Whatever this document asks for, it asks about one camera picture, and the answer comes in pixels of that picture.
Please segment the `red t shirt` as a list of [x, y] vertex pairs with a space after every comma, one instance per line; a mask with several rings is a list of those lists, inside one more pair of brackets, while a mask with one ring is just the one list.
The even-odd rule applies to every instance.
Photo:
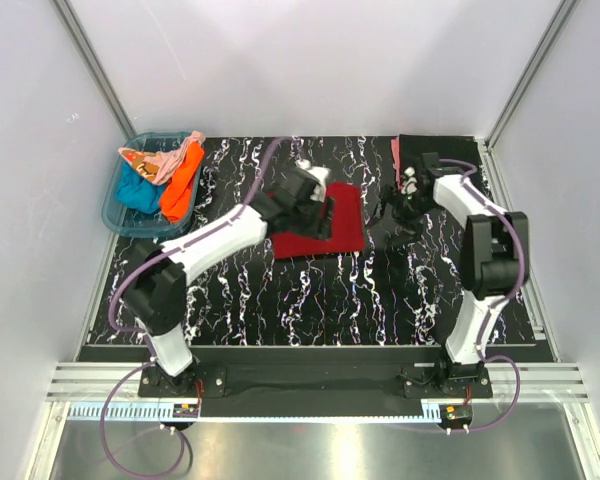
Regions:
[[327, 187], [326, 194], [334, 201], [331, 237], [317, 240], [292, 233], [276, 234], [272, 237], [276, 260], [355, 253], [365, 249], [360, 188], [334, 182]]

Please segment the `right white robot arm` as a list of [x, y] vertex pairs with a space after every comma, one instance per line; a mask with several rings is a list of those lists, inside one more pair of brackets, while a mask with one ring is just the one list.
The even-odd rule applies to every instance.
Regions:
[[424, 381], [449, 393], [479, 382], [495, 321], [528, 279], [529, 220], [481, 193], [471, 181], [477, 170], [471, 163], [442, 159], [435, 152], [392, 156], [396, 179], [383, 186], [371, 221], [377, 223], [389, 211], [401, 229], [401, 244], [420, 239], [425, 217], [433, 210], [446, 211], [464, 229], [456, 267], [462, 304]]

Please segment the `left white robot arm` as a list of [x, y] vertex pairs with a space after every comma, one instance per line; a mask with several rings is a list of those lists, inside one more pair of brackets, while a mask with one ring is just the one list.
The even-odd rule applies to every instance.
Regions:
[[212, 266], [275, 234], [327, 239], [334, 205], [326, 193], [330, 176], [326, 167], [296, 167], [208, 225], [139, 249], [140, 264], [115, 300], [132, 312], [148, 340], [150, 358], [167, 376], [178, 377], [194, 364], [181, 326], [189, 286]]

